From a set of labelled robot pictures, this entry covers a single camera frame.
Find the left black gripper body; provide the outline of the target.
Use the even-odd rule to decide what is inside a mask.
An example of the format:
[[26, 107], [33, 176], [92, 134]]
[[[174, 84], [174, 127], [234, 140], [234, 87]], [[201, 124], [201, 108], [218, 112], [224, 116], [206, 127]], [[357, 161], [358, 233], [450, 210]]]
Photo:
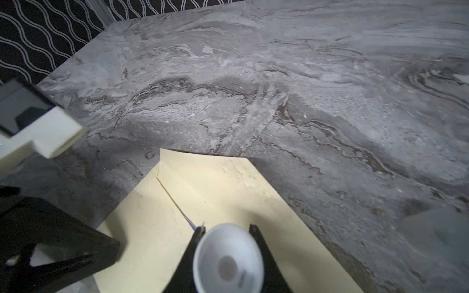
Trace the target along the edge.
[[40, 269], [30, 265], [37, 242], [33, 216], [44, 200], [20, 195], [20, 188], [1, 186], [1, 292], [42, 293]]

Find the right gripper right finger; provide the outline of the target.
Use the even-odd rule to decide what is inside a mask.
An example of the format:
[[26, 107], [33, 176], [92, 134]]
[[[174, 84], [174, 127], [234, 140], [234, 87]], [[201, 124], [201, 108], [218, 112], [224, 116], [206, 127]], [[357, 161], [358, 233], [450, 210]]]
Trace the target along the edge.
[[265, 273], [261, 292], [292, 293], [292, 290], [284, 279], [259, 227], [254, 224], [250, 224], [249, 234], [255, 239], [255, 242], [258, 244], [263, 258]]

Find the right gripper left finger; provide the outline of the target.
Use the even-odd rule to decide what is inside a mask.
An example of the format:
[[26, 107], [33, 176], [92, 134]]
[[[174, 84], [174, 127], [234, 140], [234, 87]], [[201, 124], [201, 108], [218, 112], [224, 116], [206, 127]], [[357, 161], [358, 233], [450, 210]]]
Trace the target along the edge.
[[163, 293], [197, 293], [193, 276], [193, 261], [206, 227], [197, 227], [184, 254]]

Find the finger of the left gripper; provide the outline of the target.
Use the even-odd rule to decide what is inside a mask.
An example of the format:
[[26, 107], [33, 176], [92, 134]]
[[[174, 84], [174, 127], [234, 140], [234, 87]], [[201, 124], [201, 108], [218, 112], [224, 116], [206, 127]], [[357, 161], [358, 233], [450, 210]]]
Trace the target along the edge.
[[32, 219], [32, 225], [37, 230], [32, 237], [37, 242], [34, 252], [37, 248], [46, 248], [64, 253], [48, 264], [33, 265], [30, 260], [33, 268], [40, 269], [43, 293], [55, 293], [117, 261], [119, 241], [54, 206], [43, 206]]

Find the white glue stick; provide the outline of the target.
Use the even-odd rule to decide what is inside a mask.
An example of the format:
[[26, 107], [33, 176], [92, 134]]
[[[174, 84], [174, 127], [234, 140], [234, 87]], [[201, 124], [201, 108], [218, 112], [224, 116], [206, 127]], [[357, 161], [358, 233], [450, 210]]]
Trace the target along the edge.
[[259, 293], [265, 268], [253, 236], [226, 223], [208, 231], [195, 250], [193, 277], [199, 293]]

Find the blue bordered white letter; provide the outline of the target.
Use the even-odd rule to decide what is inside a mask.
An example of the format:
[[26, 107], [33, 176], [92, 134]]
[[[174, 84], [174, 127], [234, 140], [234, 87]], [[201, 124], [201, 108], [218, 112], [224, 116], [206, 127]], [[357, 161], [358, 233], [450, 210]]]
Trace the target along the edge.
[[197, 229], [197, 226], [186, 215], [183, 215], [183, 217], [189, 223], [189, 226], [195, 231]]

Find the cream yellow envelope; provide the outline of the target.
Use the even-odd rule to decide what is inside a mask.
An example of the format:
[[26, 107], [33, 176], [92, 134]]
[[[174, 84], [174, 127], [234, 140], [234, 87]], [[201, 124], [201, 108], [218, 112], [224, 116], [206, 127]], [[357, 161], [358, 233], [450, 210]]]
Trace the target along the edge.
[[119, 240], [115, 265], [96, 273], [103, 293], [160, 293], [196, 226], [257, 225], [296, 293], [358, 293], [360, 287], [246, 158], [162, 149], [160, 161], [99, 226]]

